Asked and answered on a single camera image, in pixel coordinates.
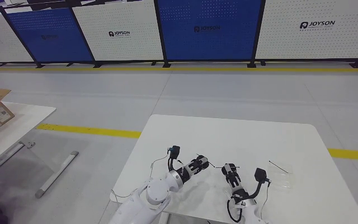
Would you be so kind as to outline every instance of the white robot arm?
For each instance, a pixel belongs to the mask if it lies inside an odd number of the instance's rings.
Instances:
[[[226,177],[226,181],[231,187],[232,196],[234,199],[233,208],[238,209],[239,219],[235,220],[230,213],[230,200],[227,202],[227,210],[230,215],[230,218],[234,222],[240,222],[242,216],[245,218],[245,224],[269,224],[270,221],[262,220],[258,216],[258,205],[255,201],[255,197],[260,192],[261,185],[265,182],[268,182],[270,186],[271,180],[267,178],[266,171],[260,168],[256,169],[255,179],[258,182],[256,191],[249,195],[244,187],[241,185],[241,179],[236,172],[236,167],[234,164],[225,164],[222,168],[222,173]]]
[[[178,192],[192,175],[208,168],[208,159],[198,156],[186,166],[174,170],[172,160],[179,154],[179,147],[171,148],[168,160],[169,172],[163,178],[148,179],[138,188],[116,211],[109,224],[151,224],[155,218],[168,206],[171,197],[169,192]],[[140,195],[146,190],[147,201],[160,206],[156,210],[147,207]]]

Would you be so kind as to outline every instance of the table leg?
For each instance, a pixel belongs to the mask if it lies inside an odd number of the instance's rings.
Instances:
[[[60,170],[52,174],[50,178],[45,182],[45,184],[36,192],[35,197],[41,198],[47,189],[51,186],[53,182],[59,177],[59,175],[66,169],[66,167],[71,163],[71,161],[78,155],[77,151],[73,151],[66,160],[61,164]]]
[[[13,146],[9,151],[7,151],[4,155],[0,158],[0,166],[3,165],[11,156],[13,156],[17,151],[19,151],[23,146],[23,143],[18,143],[17,145]]]
[[[169,224],[170,216],[171,216],[171,215],[170,215],[169,213],[162,212],[158,224]]]

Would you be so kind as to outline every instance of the table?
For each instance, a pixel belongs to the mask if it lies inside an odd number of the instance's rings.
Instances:
[[[113,188],[116,194],[127,195],[141,186],[149,178],[151,163],[173,145],[181,147],[178,159],[184,164],[198,153],[215,166],[240,166],[238,173],[250,194],[257,186],[257,167],[267,170],[269,160],[291,166],[291,188],[284,190],[274,183],[269,188],[263,218],[274,224],[356,223],[358,205],[310,124],[152,115]],[[167,160],[160,160],[152,177],[167,171]],[[256,198],[260,207],[266,199],[266,186]],[[172,194],[164,211],[232,223],[225,191],[230,192],[230,187],[221,170],[209,167]]]
[[[0,166],[22,147],[31,148],[35,143],[24,141],[24,136],[56,111],[56,108],[48,106],[15,104],[12,102],[3,103],[15,114],[15,117],[0,127]],[[60,170],[55,171],[36,192],[35,196],[37,198],[40,198],[45,193],[77,154],[78,152],[73,151],[68,156],[61,165]]]

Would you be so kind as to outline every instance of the white panel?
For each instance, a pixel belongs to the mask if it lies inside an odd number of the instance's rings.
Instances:
[[[358,58],[357,9],[357,0],[267,0],[256,58]],[[310,26],[322,21],[335,22]]]
[[[83,6],[73,11],[96,60],[163,59],[152,0]],[[110,36],[109,32],[116,31],[127,34]]]
[[[3,15],[0,15],[0,62],[33,62]]]

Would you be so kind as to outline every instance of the cardboard box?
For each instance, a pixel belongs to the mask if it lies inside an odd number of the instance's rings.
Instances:
[[[0,88],[0,100],[2,100],[11,90],[4,90]],[[11,120],[15,115],[0,102],[0,126]]]

